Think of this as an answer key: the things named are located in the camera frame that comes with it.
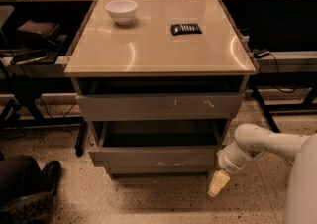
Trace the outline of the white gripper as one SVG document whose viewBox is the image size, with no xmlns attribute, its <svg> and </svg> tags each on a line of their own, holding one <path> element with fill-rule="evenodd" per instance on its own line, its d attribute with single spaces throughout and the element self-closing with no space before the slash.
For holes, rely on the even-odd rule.
<svg viewBox="0 0 317 224">
<path fill-rule="evenodd" d="M 216 197 L 230 181 L 229 174 L 237 174 L 246 165 L 247 159 L 240 149 L 226 147 L 217 152 L 218 167 L 208 187 L 208 194 Z"/>
</svg>

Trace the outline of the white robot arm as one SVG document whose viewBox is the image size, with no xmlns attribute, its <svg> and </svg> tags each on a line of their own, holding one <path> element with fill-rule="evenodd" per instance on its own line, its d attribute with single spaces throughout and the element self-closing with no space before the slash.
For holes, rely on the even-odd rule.
<svg viewBox="0 0 317 224">
<path fill-rule="evenodd" d="M 208 194 L 217 196 L 233 174 L 264 153 L 292 162 L 283 224 L 317 224 L 317 134 L 283 134 L 254 124 L 240 125 L 233 142 L 217 152 Z"/>
</svg>

